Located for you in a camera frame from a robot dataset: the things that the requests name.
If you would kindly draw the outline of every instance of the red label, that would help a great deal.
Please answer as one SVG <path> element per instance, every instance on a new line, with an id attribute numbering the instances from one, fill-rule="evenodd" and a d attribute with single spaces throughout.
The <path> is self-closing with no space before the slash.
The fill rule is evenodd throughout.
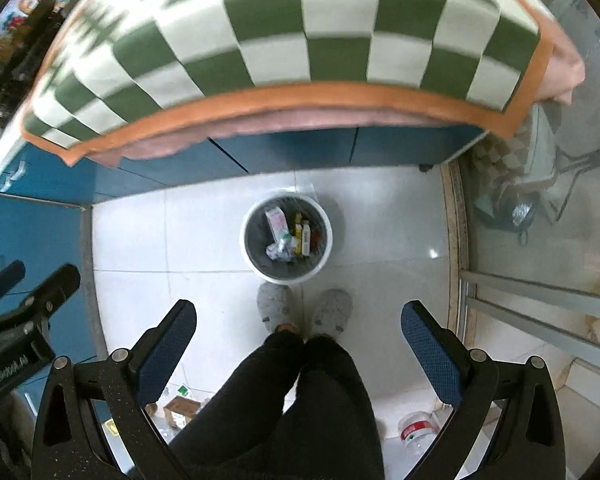
<path id="1" fill-rule="evenodd" d="M 402 430 L 402 433 L 400 434 L 400 440 L 407 440 L 407 437 L 411 433 L 418 430 L 424 430 L 425 428 L 430 428 L 435 431 L 435 428 L 431 425 L 431 423 L 428 420 L 419 420 L 417 422 L 414 422 L 413 424 L 408 425 Z"/>

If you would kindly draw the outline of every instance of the orange blanket border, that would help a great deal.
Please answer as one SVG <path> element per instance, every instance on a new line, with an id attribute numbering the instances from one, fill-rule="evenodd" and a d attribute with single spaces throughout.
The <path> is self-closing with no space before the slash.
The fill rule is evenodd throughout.
<path id="1" fill-rule="evenodd" d="M 36 136 L 24 128 L 24 117 L 31 106 L 29 97 L 27 110 L 21 123 L 22 137 L 42 150 L 60 156 L 66 164 L 73 166 L 90 153 L 122 148 L 137 140 L 207 122 L 303 107 L 352 107 L 390 108 L 401 112 L 425 114 L 439 120 L 476 124 L 509 139 L 515 134 L 533 104 L 554 49 L 553 40 L 545 30 L 547 18 L 526 0 L 517 1 L 538 23 L 540 40 L 518 86 L 518 91 L 504 113 L 455 98 L 400 86 L 366 82 L 316 81 L 257 87 L 205 97 L 162 110 L 113 132 L 79 142 L 68 149 Z M 86 5 L 82 5 L 79 12 L 74 13 L 71 23 L 78 18 L 85 7 Z M 64 29 L 63 34 L 55 38 L 43 60 L 35 84 L 38 84 L 42 74 L 51 65 L 69 28 L 70 24 Z"/>

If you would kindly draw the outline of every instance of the bolt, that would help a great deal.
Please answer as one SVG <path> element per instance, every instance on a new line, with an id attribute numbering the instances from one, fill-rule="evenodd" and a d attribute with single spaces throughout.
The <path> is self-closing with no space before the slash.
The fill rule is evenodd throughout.
<path id="1" fill-rule="evenodd" d="M 487 360 L 487 354 L 484 350 L 480 350 L 479 348 L 474 348 L 469 352 L 471 359 L 476 361 L 477 363 L 482 363 Z"/>
<path id="2" fill-rule="evenodd" d="M 65 366 L 67 366 L 69 364 L 69 359 L 67 359 L 66 357 L 64 357 L 63 355 L 60 356 L 58 359 L 56 359 L 54 361 L 54 368 L 56 370 L 62 370 Z"/>
<path id="3" fill-rule="evenodd" d="M 542 361 L 541 357 L 538 357 L 537 355 L 534 355 L 531 358 L 531 364 L 535 367 L 538 368 L 539 370 L 541 370 L 542 368 L 544 368 L 544 361 Z"/>
<path id="4" fill-rule="evenodd" d="M 111 358 L 117 363 L 121 363 L 127 357 L 129 357 L 129 350 L 126 348 L 118 348 L 117 350 L 113 351 L 113 354 L 111 354 Z"/>

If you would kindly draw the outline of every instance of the bottle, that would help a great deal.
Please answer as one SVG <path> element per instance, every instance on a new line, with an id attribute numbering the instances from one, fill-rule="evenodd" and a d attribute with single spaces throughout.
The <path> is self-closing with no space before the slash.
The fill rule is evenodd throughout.
<path id="1" fill-rule="evenodd" d="M 296 227 L 294 229 L 294 253 L 302 254 L 302 215 L 296 213 Z"/>
<path id="2" fill-rule="evenodd" d="M 398 431 L 400 431 L 406 459 L 413 468 L 436 439 L 440 428 L 430 413 L 415 412 L 405 416 L 398 423 Z"/>
<path id="3" fill-rule="evenodd" d="M 307 220 L 304 221 L 302 226 L 302 256 L 308 256 L 311 249 L 311 228 L 309 227 L 309 222 Z"/>

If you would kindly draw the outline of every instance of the black pants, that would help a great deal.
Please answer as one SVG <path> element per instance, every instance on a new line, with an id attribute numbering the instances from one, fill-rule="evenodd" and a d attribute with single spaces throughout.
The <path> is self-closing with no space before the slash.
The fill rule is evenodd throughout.
<path id="1" fill-rule="evenodd" d="M 282 413 L 299 375 L 296 401 Z M 300 478 L 381 480 L 371 402 L 350 355 L 327 337 L 277 332 L 170 444 L 187 466 Z"/>

